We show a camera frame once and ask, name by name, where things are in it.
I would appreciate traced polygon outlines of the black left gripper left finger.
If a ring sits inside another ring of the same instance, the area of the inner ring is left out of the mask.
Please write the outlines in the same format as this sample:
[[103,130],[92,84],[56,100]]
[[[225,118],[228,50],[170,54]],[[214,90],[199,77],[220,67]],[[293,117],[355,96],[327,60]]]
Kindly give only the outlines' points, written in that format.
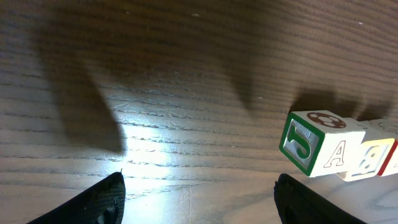
[[115,172],[29,224],[121,224],[126,187]]

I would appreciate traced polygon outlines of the yellow number wooden block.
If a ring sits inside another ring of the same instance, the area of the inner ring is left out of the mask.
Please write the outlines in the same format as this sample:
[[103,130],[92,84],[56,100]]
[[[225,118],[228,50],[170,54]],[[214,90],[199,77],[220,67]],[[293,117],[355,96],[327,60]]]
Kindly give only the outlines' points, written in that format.
[[361,144],[354,150],[354,155],[349,160],[352,164],[346,172],[339,172],[337,176],[345,182],[374,177],[379,172],[388,150],[394,139],[386,136],[378,129],[357,121],[346,118],[347,122],[355,124],[365,130]]

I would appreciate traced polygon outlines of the soccer ball wooden block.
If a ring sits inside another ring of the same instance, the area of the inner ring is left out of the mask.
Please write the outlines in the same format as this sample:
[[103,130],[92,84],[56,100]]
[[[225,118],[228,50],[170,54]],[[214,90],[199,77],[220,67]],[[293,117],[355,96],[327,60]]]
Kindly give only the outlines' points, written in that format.
[[308,177],[335,174],[351,167],[365,133],[327,110],[291,111],[279,150]]

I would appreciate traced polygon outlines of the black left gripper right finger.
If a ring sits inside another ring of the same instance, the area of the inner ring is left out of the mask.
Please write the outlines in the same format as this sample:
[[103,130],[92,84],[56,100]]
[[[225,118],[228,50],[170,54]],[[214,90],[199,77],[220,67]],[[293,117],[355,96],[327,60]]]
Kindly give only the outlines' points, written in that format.
[[274,201],[283,224],[365,224],[288,174],[275,182]]

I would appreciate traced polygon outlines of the white red edged block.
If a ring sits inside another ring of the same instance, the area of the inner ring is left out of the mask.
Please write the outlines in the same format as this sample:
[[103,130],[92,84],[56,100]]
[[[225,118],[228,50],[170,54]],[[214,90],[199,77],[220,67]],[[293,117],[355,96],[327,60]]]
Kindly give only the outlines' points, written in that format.
[[397,173],[397,121],[388,119],[372,119],[369,121],[362,121],[362,123],[372,126],[386,136],[394,139],[394,143],[388,150],[387,156],[384,159],[382,166],[377,173],[378,176],[384,177]]

